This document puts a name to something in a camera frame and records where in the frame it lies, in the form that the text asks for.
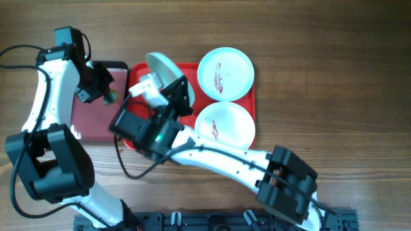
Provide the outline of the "green and yellow sponge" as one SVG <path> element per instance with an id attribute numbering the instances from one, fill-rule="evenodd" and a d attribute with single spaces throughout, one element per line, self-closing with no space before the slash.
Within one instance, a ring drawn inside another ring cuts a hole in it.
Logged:
<path id="1" fill-rule="evenodd" d="M 116 91 L 110 90 L 103 96 L 104 105 L 108 106 L 115 103 L 118 100 L 119 96 Z"/>

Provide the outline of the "pale blue plate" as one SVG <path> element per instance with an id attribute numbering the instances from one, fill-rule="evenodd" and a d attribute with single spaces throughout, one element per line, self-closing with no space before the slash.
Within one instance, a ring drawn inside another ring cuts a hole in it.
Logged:
<path id="1" fill-rule="evenodd" d="M 162 89 L 183 76 L 183 72 L 177 65 L 160 52 L 148 53 L 146 55 L 146 63 L 148 64 L 150 72 L 156 72 L 159 75 L 164 85 Z"/>
<path id="2" fill-rule="evenodd" d="M 217 101 L 236 101 L 254 83 L 255 71 L 250 58 L 233 47 L 219 47 L 200 61 L 197 80 L 202 91 Z"/>

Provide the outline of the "white plate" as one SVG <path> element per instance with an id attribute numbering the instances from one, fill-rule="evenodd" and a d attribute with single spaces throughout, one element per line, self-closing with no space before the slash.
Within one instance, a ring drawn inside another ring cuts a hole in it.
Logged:
<path id="1" fill-rule="evenodd" d="M 217 102 L 205 107 L 195 121 L 195 132 L 216 142 L 249 149 L 256 136 L 250 113 L 232 102 Z"/>

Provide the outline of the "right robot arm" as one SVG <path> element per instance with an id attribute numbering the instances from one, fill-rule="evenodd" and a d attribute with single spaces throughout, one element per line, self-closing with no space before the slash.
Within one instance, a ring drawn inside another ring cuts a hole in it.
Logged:
<path id="1" fill-rule="evenodd" d="M 317 172 L 291 150 L 242 150 L 197 134 L 178 122 L 192 113 L 188 79 L 181 76 L 167 87 L 147 77 L 130 88 L 130 96 L 147 93 L 153 115 L 144 119 L 123 105 L 109 130 L 130 140 L 136 150 L 162 164 L 168 159 L 229 177 L 256 193 L 257 201 L 276 218 L 303 230 L 323 230 L 326 215 L 337 212 L 316 199 Z"/>

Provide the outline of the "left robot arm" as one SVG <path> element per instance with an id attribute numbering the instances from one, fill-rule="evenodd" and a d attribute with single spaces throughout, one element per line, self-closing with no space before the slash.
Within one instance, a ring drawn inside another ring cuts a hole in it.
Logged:
<path id="1" fill-rule="evenodd" d="M 113 101 L 113 78 L 91 61 L 89 40 L 80 30 L 57 28 L 55 41 L 54 47 L 39 49 L 32 65 L 39 83 L 27 121 L 20 133 L 6 138 L 13 164 L 11 203 L 23 217 L 30 216 L 17 201 L 15 185 L 21 181 L 33 200 L 54 205 L 55 212 L 70 207 L 95 230 L 138 230 L 140 222 L 126 203 L 95 181 L 92 160 L 70 129 L 74 98 Z"/>

